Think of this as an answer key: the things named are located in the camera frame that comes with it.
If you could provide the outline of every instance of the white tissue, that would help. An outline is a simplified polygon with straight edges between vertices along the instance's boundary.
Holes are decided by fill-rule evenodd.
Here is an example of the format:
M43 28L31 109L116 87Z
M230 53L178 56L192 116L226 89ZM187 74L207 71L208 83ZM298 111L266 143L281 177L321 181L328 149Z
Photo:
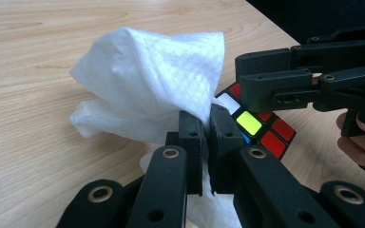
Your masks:
M164 143L185 110L208 126L224 60L221 32L165 36L120 28L94 42L70 75L99 97L70 121L87 138L101 132Z

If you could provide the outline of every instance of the black plastic part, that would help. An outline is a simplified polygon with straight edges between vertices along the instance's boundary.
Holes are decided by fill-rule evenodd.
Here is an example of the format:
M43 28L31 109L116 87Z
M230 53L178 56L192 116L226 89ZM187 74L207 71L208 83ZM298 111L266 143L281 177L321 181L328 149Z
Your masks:
M289 48L246 53L235 59L236 81L241 75L289 70Z
M202 157L207 151L203 124L186 111L180 112L178 146L188 154L187 193L202 195Z
M365 227L365 191L344 181L325 182L320 191L324 208L341 227Z
M237 124L223 106L212 104L210 109L209 176L212 192L233 194L235 164L244 144Z
M183 148L168 145L157 149L126 227L184 227L186 173Z
M339 227L265 148L243 147L237 163L240 177L237 183L247 191L241 189L235 194L236 210L252 208L251 211L259 210L262 214L262 218L257 218L245 211L238 213L240 222L244 221L243 227L260 223L261 226L253 227Z
M115 227L125 219L125 195L116 181L97 180L84 186L62 215L58 228Z
M301 97L288 95L277 100L273 96L279 89L309 88L312 81L313 73L307 69L240 76L241 102L254 112L304 108L310 102L304 93Z
M346 113L345 121L343 122L341 136L353 137L365 135L365 131L360 129L356 123L357 111L348 110Z
M323 74L318 79L318 85L322 90L340 90L365 86L365 66Z
M365 40L291 47L290 68L325 73L363 66Z
M167 132L165 137L165 145L178 145L179 144L179 133L178 132Z

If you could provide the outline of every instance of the screw hole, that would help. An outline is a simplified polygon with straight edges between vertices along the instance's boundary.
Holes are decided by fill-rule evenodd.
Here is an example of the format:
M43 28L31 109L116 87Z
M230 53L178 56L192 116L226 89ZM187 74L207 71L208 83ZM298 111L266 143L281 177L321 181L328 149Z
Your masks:
M295 100L296 100L296 98L294 96L286 96L286 97L283 98L283 101L286 104L293 103Z
M161 221L163 217L164 217L164 212L162 210L153 210L147 214L147 218L151 222Z
M335 76L332 76L332 75L325 75L324 78L326 80L334 80Z
M306 211L300 211L298 213L298 218L309 224L316 222L316 220L314 219L314 216Z
M162 155L167 159L174 159L180 155L180 152L177 149L165 149Z
M263 159L266 157L266 153L258 149L250 149L248 154L256 159Z
M336 186L334 188L334 192L337 197L351 204L362 204L364 202L364 198L350 188L344 186Z
M112 191L111 187L99 186L99 187L93 188L88 193L87 198L91 202L104 202L111 197L112 193L113 193L113 191Z

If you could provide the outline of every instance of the wooden table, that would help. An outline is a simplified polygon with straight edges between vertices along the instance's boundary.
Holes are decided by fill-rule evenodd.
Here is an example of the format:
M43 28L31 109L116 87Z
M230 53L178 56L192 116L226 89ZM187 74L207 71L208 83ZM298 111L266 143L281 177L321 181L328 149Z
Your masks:
M0 1L0 227L54 227L76 193L97 179L128 184L158 145L111 134L79 135L68 117L94 98L67 73L92 42L119 27L164 34L225 34L218 92L234 82L234 58L296 42L242 0ZM318 190L343 180L365 188L337 147L338 112L280 111L297 132L283 163Z

